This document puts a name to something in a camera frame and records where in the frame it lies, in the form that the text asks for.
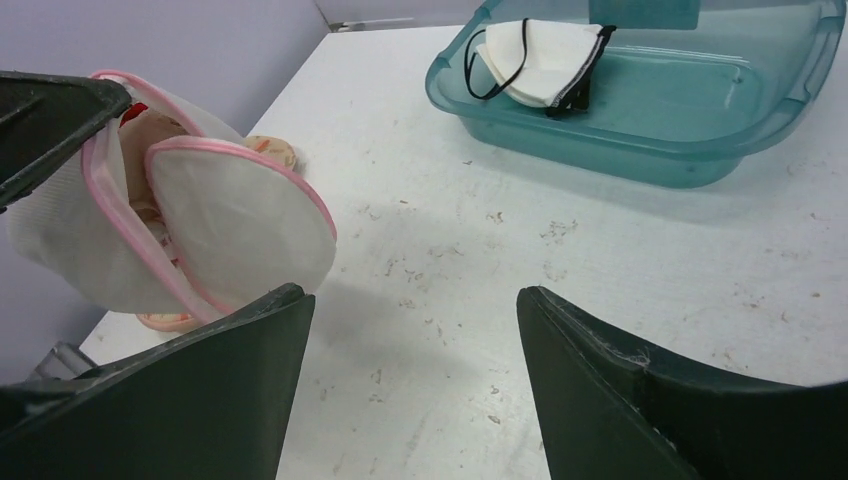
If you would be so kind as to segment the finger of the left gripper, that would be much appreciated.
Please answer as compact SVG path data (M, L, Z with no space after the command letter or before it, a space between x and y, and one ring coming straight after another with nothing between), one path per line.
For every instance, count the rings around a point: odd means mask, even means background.
M31 194L131 105L103 79L1 73L1 210Z

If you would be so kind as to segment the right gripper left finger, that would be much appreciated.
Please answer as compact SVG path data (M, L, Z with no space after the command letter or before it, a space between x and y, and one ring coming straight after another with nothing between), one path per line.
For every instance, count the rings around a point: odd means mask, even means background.
M294 284L73 379L1 389L5 479L272 479L315 309Z

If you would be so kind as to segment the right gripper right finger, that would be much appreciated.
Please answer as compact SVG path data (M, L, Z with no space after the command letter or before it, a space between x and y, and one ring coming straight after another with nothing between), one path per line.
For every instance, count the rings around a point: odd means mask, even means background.
M847 385L772 382L610 325L550 290L517 320L554 479L843 479Z

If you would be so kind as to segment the white mesh laundry bag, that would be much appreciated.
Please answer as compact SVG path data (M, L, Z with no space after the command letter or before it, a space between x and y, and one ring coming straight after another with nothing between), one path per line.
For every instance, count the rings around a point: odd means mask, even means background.
M188 132L149 148L147 178L174 266L130 207L119 139L122 117L89 138L58 171L10 209L9 241L90 302L129 314L188 313L207 324L276 287L315 291L336 254L337 231L315 190L245 146L217 117L129 73L123 86Z

